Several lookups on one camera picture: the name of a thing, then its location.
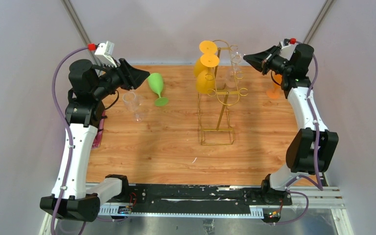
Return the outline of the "green plastic glass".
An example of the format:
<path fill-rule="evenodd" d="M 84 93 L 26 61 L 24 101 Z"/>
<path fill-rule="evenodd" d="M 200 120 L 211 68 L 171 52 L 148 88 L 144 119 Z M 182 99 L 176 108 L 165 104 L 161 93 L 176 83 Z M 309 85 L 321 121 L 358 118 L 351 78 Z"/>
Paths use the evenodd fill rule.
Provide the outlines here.
<path fill-rule="evenodd" d="M 158 107 L 165 106 L 168 103 L 168 98 L 162 97 L 162 91 L 164 89 L 163 77 L 159 73 L 152 73 L 147 80 L 150 89 L 158 95 L 154 104 Z"/>

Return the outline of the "clear wine glass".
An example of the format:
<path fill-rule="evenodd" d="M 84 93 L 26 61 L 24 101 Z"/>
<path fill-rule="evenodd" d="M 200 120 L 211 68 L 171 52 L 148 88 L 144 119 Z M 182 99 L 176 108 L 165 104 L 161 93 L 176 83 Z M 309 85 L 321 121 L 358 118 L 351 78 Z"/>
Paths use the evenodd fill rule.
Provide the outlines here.
<path fill-rule="evenodd" d="M 132 114 L 133 120 L 142 122 L 148 113 L 145 97 L 135 92 L 127 92 L 122 96 L 126 109 Z"/>
<path fill-rule="evenodd" d="M 244 78 L 244 74 L 239 67 L 240 62 L 243 59 L 243 55 L 236 51 L 231 53 L 230 61 L 231 65 L 228 67 L 225 84 L 228 88 L 233 89 L 236 87 L 236 84 L 240 82 L 241 79 Z"/>

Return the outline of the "orange plastic glass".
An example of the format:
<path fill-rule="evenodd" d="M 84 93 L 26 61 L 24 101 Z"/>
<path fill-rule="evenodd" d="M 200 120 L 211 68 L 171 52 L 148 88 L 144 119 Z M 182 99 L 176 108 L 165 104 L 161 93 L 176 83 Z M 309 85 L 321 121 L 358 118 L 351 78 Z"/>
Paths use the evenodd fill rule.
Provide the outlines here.
<path fill-rule="evenodd" d="M 279 74 L 271 73 L 273 85 L 266 91 L 266 94 L 271 99 L 279 99 L 281 96 L 281 82 L 282 76 Z"/>

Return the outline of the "yellow plastic glass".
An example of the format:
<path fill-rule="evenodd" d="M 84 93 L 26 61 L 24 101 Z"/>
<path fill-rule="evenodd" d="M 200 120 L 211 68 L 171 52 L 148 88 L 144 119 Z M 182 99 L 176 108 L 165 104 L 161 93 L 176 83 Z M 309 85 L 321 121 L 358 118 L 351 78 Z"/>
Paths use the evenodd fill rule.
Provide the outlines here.
<path fill-rule="evenodd" d="M 220 59 L 216 55 L 218 47 L 215 42 L 205 40 L 199 44 L 199 50 L 203 53 L 194 65 L 194 76 L 197 77 L 202 71 L 219 65 Z"/>
<path fill-rule="evenodd" d="M 215 88 L 215 75 L 213 68 L 202 71 L 196 77 L 196 90 L 201 94 L 210 94 Z"/>

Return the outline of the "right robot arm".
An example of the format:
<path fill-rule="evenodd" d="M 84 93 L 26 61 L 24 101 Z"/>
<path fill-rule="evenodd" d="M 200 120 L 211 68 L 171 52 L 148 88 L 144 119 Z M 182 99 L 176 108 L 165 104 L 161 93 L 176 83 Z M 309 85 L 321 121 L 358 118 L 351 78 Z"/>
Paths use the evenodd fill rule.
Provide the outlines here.
<path fill-rule="evenodd" d="M 307 76 L 310 64 L 317 61 L 314 48 L 297 43 L 289 59 L 282 57 L 286 48 L 287 45 L 279 44 L 243 56 L 243 60 L 261 74 L 272 71 L 281 76 L 280 87 L 292 106 L 298 126 L 298 132 L 286 151 L 285 164 L 268 174 L 259 190 L 244 195 L 269 205 L 283 201 L 291 194 L 290 186 L 302 178 L 323 190 L 320 174 L 327 171 L 339 141 L 338 134 L 330 131 L 321 119 L 314 101 L 316 80 Z"/>

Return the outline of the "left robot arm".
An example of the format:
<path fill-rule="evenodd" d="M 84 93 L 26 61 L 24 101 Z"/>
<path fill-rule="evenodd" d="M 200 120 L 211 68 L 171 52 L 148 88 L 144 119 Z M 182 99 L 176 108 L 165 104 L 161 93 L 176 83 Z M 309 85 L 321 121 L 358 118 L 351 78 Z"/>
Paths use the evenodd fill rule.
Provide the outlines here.
<path fill-rule="evenodd" d="M 130 197 L 127 177 L 108 175 L 93 189 L 86 188 L 90 151 L 104 119 L 103 99 L 118 89 L 137 89 L 150 73 L 119 59 L 114 66 L 98 66 L 80 59 L 69 67 L 69 103 L 61 114 L 66 139 L 60 171 L 50 196 L 42 197 L 40 208 L 57 219 L 83 222 L 96 220 L 100 207 L 115 198 Z"/>

